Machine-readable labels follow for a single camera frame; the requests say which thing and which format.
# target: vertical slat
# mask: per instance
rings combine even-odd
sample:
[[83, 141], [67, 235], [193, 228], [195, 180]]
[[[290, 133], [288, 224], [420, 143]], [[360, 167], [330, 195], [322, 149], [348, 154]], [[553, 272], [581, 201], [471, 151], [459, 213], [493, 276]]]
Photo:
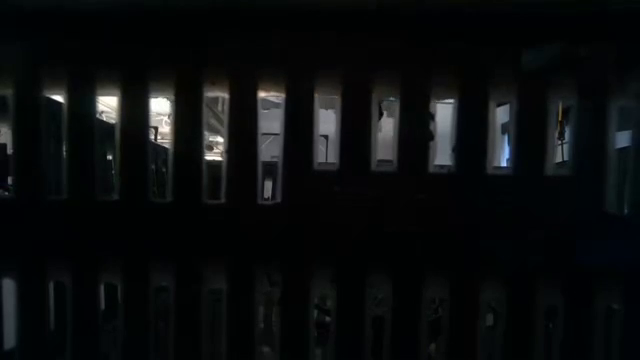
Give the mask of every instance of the vertical slat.
[[546, 151], [547, 82], [544, 74], [534, 72], [521, 73], [518, 80], [513, 173], [539, 179]]
[[577, 80], [578, 116], [574, 144], [574, 171], [578, 199], [583, 210], [601, 211], [604, 206], [605, 161], [607, 153], [608, 81], [600, 54], [593, 55], [580, 69]]
[[258, 168], [258, 100], [255, 71], [231, 72], [229, 144], [227, 145], [227, 199], [231, 204], [255, 204]]
[[450, 281], [450, 337], [447, 348], [452, 360], [478, 357], [479, 285], [471, 272], [461, 271]]
[[335, 358], [364, 360], [366, 338], [364, 263], [345, 257], [338, 264], [336, 275]]
[[310, 354], [311, 277], [304, 258], [282, 266], [281, 360], [307, 360]]
[[71, 274], [72, 360], [100, 356], [98, 262], [83, 251], [73, 259]]
[[176, 201], [202, 202], [202, 85], [202, 72], [197, 65], [178, 69], [172, 169]]
[[184, 259], [176, 266], [175, 359], [202, 359], [202, 268]]
[[120, 197], [149, 199], [149, 85], [144, 69], [132, 66], [122, 74], [120, 98]]
[[129, 255], [123, 264], [123, 360], [149, 360], [150, 280], [146, 256]]
[[407, 256], [395, 265], [392, 277], [391, 358], [394, 360], [417, 360], [421, 353], [424, 268], [419, 258], [412, 255], [418, 252], [407, 250]]
[[481, 60], [470, 61], [460, 70], [455, 167], [460, 174], [480, 175], [485, 172], [487, 158], [487, 72]]
[[371, 81], [362, 68], [348, 69], [343, 78], [338, 173], [347, 186], [362, 186], [371, 167]]
[[535, 344], [536, 293], [533, 277], [511, 274], [507, 281], [505, 359], [533, 360]]
[[295, 69], [288, 74], [284, 122], [284, 202], [304, 199], [307, 180], [313, 169], [313, 84], [311, 71]]
[[420, 177], [427, 172], [431, 123], [428, 84], [429, 74], [422, 67], [409, 66], [402, 73], [398, 172], [403, 175]]
[[15, 70], [13, 142], [15, 194], [24, 200], [44, 196], [42, 79], [35, 51], [25, 50]]
[[233, 261], [227, 270], [227, 358], [256, 355], [255, 270], [250, 261]]
[[76, 65], [67, 82], [68, 194], [96, 197], [96, 80], [93, 71]]

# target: metal bar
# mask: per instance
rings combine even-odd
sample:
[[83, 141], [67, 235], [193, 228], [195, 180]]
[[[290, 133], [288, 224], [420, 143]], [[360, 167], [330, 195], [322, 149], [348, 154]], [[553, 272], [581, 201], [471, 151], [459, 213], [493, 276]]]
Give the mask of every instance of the metal bar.
[[122, 74], [120, 123], [117, 133], [120, 162], [120, 198], [149, 199], [149, 85], [143, 68], [132, 66]]
[[365, 359], [365, 265], [340, 260], [336, 271], [336, 359]]
[[227, 268], [227, 358], [256, 356], [255, 269], [250, 261], [234, 261]]
[[407, 248], [406, 257], [394, 268], [393, 281], [393, 321], [391, 323], [392, 359], [417, 360], [421, 353], [421, 316], [424, 283], [424, 268], [415, 254], [417, 250]]
[[17, 279], [18, 353], [21, 359], [44, 359], [47, 349], [47, 282], [45, 259], [23, 255]]
[[577, 121], [575, 124], [573, 165], [583, 210], [604, 207], [605, 164], [607, 154], [607, 99], [609, 83], [601, 54], [592, 55], [579, 69], [577, 79]]
[[187, 259], [178, 262], [175, 293], [176, 320], [173, 331], [176, 359], [202, 359], [202, 279], [202, 268], [198, 261]]
[[229, 84], [229, 144], [227, 199], [236, 205], [257, 201], [258, 88], [250, 68], [237, 68]]
[[71, 273], [71, 359], [97, 359], [100, 356], [98, 261], [89, 251], [78, 254]]
[[429, 74], [422, 67], [408, 66], [401, 81], [398, 172], [422, 177], [428, 169], [429, 127], [434, 121], [429, 115]]
[[96, 197], [96, 79], [86, 65], [74, 65], [67, 83], [68, 194]]
[[520, 74], [517, 103], [513, 173], [529, 181], [534, 178], [541, 180], [545, 168], [545, 119], [548, 116], [547, 82], [544, 74]]
[[313, 85], [311, 71], [295, 71], [288, 75], [282, 187], [285, 202], [304, 201], [307, 180], [313, 170]]
[[361, 186], [371, 167], [372, 79], [366, 69], [344, 74], [340, 123], [340, 181]]
[[456, 171], [463, 175], [481, 175], [486, 171], [487, 158], [487, 73], [482, 61], [474, 60], [463, 65], [459, 75], [460, 100], [454, 145], [455, 167]]
[[593, 279], [581, 272], [571, 274], [563, 285], [565, 331], [562, 359], [594, 358], [595, 291]]
[[197, 65], [178, 69], [173, 144], [173, 197], [202, 202], [203, 194], [203, 83]]
[[515, 272], [507, 280], [506, 359], [533, 360], [536, 326], [535, 283], [528, 273]]
[[305, 259], [296, 257], [282, 266], [281, 360], [306, 360], [311, 354], [311, 272]]
[[13, 142], [15, 194], [37, 200], [45, 194], [42, 126], [42, 79], [38, 55], [26, 49], [15, 69]]
[[130, 254], [123, 264], [123, 360], [149, 360], [150, 270], [146, 256]]
[[452, 279], [450, 294], [450, 350], [448, 359], [478, 358], [479, 285], [476, 276], [461, 269]]

